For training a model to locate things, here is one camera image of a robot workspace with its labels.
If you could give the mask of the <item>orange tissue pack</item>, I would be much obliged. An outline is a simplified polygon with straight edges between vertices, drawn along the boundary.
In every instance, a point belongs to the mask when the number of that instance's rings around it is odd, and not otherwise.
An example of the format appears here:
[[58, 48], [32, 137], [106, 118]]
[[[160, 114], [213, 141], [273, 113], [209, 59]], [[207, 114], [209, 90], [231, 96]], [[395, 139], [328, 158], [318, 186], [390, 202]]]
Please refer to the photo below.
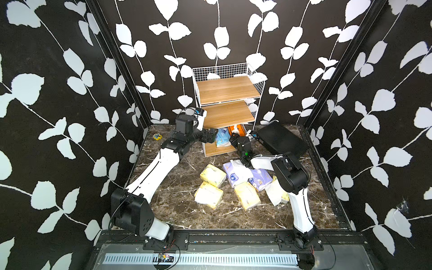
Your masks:
[[229, 126], [228, 132], [230, 136], [233, 135], [234, 133], [238, 134], [239, 136], [243, 136], [243, 137], [246, 136], [246, 129], [243, 124]]

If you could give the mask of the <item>light blue tissue pack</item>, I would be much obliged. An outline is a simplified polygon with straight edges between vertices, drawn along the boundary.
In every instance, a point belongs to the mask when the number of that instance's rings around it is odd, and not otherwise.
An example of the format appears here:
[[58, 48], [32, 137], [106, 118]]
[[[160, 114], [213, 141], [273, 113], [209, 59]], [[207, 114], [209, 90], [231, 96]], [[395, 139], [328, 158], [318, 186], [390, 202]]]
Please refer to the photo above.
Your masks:
[[219, 128], [216, 136], [216, 146], [217, 147], [227, 147], [230, 146], [231, 135], [228, 128]]

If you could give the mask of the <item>purple tissue pack front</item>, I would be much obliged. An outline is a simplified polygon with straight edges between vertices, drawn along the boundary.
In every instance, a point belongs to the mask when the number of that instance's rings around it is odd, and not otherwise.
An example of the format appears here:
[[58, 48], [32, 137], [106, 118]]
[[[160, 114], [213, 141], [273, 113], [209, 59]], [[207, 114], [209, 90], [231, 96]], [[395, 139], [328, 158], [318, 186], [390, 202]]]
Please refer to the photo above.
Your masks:
[[232, 188], [253, 178], [252, 170], [247, 168], [240, 160], [230, 160], [223, 165], [227, 179]]

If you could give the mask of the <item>purple tissue pack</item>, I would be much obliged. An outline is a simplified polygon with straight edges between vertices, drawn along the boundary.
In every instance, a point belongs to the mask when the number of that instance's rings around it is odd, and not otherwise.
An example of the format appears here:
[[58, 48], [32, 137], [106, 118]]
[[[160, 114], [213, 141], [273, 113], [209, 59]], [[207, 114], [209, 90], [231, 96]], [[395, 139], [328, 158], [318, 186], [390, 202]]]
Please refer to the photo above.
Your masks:
[[230, 160], [223, 165], [227, 179], [232, 188], [253, 178], [252, 170], [247, 168], [240, 160]]
[[273, 178], [265, 169], [252, 169], [252, 177], [248, 182], [258, 191], [263, 191], [273, 181]]

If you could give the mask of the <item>green floral tissue pack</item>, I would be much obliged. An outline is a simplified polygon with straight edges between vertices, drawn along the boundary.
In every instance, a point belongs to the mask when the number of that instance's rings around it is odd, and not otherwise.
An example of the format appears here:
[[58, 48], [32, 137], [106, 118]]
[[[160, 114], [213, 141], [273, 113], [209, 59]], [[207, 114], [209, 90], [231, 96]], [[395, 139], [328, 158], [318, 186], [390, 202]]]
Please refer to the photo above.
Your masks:
[[200, 173], [200, 178], [214, 187], [219, 188], [226, 179], [226, 173], [216, 166], [208, 164]]

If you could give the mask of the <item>yellow green tissue pack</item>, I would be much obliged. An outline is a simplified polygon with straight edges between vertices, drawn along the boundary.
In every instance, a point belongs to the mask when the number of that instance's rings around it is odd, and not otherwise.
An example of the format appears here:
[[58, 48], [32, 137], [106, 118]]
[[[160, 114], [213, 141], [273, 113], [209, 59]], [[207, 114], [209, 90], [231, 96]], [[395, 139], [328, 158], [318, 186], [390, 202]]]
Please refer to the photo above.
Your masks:
[[265, 188], [265, 191], [273, 206], [289, 202], [289, 194], [281, 187], [275, 175], [272, 177], [272, 182]]

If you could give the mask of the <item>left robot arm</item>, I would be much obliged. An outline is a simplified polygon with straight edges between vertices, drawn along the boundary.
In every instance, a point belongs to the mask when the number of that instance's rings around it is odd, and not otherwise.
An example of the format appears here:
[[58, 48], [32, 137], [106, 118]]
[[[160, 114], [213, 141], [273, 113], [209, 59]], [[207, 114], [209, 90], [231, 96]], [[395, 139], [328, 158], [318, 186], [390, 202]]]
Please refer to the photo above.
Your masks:
[[200, 108], [195, 109], [192, 115], [183, 112], [177, 116], [175, 130], [162, 143], [151, 164], [126, 188], [116, 189], [112, 193], [108, 229], [117, 226], [140, 237], [172, 241], [173, 226], [155, 218], [150, 207], [151, 199], [194, 143], [213, 143], [216, 140], [216, 129], [204, 129], [206, 116], [207, 111]]

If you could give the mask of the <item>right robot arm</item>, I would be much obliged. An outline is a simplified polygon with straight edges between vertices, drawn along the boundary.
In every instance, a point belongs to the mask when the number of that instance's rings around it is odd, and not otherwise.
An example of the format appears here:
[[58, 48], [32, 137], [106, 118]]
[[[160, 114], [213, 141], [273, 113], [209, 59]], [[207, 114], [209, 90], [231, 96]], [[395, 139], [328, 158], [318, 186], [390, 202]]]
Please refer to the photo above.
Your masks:
[[277, 155], [254, 155], [250, 138], [234, 133], [229, 141], [246, 168], [265, 169], [274, 172], [280, 187], [289, 196], [294, 217], [293, 243], [299, 250], [308, 248], [318, 234], [307, 198], [309, 172], [290, 152]]

